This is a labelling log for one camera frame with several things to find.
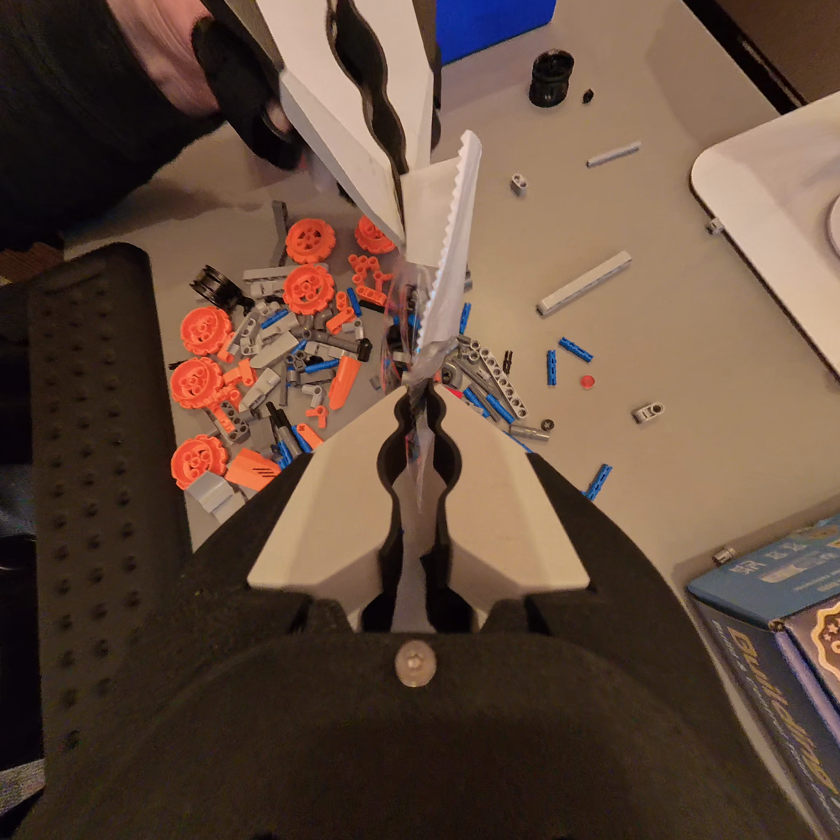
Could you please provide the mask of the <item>black plastic wheel rim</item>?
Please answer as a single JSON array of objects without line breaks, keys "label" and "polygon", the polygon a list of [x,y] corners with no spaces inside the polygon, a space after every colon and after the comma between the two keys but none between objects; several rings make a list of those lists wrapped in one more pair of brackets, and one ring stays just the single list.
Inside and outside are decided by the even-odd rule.
[{"label": "black plastic wheel rim", "polygon": [[245,304],[245,294],[240,287],[210,265],[201,268],[189,286],[201,299],[225,312]]},{"label": "black plastic wheel rim", "polygon": [[568,95],[574,57],[562,49],[542,52],[532,63],[528,90],[531,104],[541,109],[560,105]]}]

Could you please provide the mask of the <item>set of orange toothed wheels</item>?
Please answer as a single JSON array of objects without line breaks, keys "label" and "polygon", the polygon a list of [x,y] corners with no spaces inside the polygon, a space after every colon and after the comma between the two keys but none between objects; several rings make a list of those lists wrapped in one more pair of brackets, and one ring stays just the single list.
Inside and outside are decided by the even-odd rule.
[{"label": "set of orange toothed wheels", "polygon": [[305,217],[283,231],[279,265],[247,271],[235,283],[243,306],[225,312],[197,295],[205,304],[182,319],[188,357],[170,366],[171,396],[214,427],[171,457],[176,485],[194,498],[206,480],[223,501],[238,501],[318,448],[330,414],[345,406],[371,362],[362,316],[386,310],[393,273],[381,257],[396,244],[363,216],[342,286],[329,267],[338,244],[333,226]]}]

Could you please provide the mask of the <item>white backed clear parts bag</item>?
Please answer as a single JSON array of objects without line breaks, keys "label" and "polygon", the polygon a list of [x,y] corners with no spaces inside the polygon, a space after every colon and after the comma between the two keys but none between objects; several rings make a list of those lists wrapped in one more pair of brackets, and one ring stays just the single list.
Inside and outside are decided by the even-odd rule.
[{"label": "white backed clear parts bag", "polygon": [[419,508],[433,454],[425,391],[460,332],[481,154],[478,135],[467,130],[455,157],[402,177],[406,243],[385,310],[397,336],[382,340],[381,380],[387,393],[407,389],[406,456]]}]

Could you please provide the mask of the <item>blue cardboard toy box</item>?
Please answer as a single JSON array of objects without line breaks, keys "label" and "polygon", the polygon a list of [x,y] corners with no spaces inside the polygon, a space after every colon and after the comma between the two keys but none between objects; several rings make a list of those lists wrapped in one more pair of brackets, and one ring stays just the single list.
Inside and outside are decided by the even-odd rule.
[{"label": "blue cardboard toy box", "polygon": [[687,585],[824,831],[839,830],[839,516]]}]

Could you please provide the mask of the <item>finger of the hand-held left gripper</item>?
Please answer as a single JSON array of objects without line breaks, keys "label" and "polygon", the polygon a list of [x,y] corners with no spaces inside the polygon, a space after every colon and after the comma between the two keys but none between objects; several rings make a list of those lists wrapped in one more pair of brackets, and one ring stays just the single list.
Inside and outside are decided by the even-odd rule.
[{"label": "finger of the hand-held left gripper", "polygon": [[339,1],[338,55],[395,172],[429,165],[440,137],[440,50],[411,1]]},{"label": "finger of the hand-held left gripper", "polygon": [[306,144],[388,238],[406,242],[395,169],[363,93],[331,44],[326,1],[257,1],[279,52],[280,104]]}]

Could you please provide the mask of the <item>thin grey axle piece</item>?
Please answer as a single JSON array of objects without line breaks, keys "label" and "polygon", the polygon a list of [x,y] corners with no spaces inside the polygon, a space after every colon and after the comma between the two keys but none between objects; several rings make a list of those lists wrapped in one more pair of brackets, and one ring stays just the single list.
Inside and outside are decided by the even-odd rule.
[{"label": "thin grey axle piece", "polygon": [[598,154],[593,155],[590,157],[586,162],[585,166],[587,169],[593,169],[607,163],[611,163],[614,161],[618,161],[633,154],[636,154],[642,149],[642,141],[636,140],[631,143],[626,143],[624,145],[612,148],[610,150],[606,150],[604,152],[600,152]]}]

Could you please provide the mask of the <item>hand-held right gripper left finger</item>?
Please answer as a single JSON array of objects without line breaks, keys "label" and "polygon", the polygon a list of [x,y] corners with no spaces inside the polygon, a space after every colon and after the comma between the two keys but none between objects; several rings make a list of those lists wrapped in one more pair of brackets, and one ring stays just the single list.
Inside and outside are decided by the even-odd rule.
[{"label": "hand-held right gripper left finger", "polygon": [[377,458],[399,423],[394,390],[316,448],[248,573],[252,589],[302,593],[341,604],[354,631],[383,592],[377,559],[392,497]]}]

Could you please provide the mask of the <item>person's left hand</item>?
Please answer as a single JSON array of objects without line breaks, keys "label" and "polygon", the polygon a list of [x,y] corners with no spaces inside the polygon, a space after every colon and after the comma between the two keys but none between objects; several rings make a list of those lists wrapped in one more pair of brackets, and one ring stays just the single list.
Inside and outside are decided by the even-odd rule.
[{"label": "person's left hand", "polygon": [[189,117],[218,112],[192,44],[195,25],[210,18],[201,1],[108,1],[129,47],[167,100]]}]

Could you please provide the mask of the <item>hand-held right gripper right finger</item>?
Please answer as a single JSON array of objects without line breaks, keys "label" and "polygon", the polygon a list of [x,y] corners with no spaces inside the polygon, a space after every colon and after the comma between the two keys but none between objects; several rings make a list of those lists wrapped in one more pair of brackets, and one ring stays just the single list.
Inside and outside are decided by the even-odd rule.
[{"label": "hand-held right gripper right finger", "polygon": [[433,628],[469,632],[498,602],[585,590],[590,575],[535,470],[548,464],[441,385],[427,388],[426,409],[444,482],[423,557]]}]

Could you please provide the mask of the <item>light grey long beam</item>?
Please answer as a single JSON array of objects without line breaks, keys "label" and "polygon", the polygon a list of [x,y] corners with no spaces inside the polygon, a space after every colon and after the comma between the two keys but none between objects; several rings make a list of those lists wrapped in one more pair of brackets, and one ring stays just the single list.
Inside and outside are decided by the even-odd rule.
[{"label": "light grey long beam", "polygon": [[535,307],[536,312],[541,318],[553,315],[562,307],[616,276],[631,263],[632,257],[628,252],[618,253],[542,298]]}]

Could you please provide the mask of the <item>blue labelled plastic bin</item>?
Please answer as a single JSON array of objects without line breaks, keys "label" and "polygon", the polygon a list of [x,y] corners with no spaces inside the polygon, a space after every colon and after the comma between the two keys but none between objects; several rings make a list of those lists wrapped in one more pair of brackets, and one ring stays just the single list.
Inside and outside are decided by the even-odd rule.
[{"label": "blue labelled plastic bin", "polygon": [[555,1],[436,1],[436,36],[447,65],[548,24]]}]

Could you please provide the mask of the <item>pile of small building pieces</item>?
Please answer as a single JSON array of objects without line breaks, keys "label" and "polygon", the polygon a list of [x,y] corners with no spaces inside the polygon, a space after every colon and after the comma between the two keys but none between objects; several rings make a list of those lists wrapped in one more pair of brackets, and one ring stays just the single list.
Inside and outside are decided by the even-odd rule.
[{"label": "pile of small building pieces", "polygon": [[290,263],[246,274],[249,291],[206,266],[194,282],[206,305],[188,312],[180,336],[189,356],[172,367],[170,393],[183,411],[203,413],[213,432],[181,442],[171,475],[218,526],[300,461],[291,525],[364,532],[400,516],[394,482],[406,468],[413,431],[406,388],[333,435],[329,415],[347,402],[371,343],[356,302],[387,303],[375,257],[351,255],[355,287],[337,289],[326,261],[333,228],[318,218],[293,225]]}]

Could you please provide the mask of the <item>white and wood book stand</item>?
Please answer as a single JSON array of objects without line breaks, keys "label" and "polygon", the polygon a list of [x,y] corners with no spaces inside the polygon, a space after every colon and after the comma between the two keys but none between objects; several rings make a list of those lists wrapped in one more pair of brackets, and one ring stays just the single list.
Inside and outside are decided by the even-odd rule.
[{"label": "white and wood book stand", "polygon": [[691,187],[839,372],[839,93],[704,150]]}]

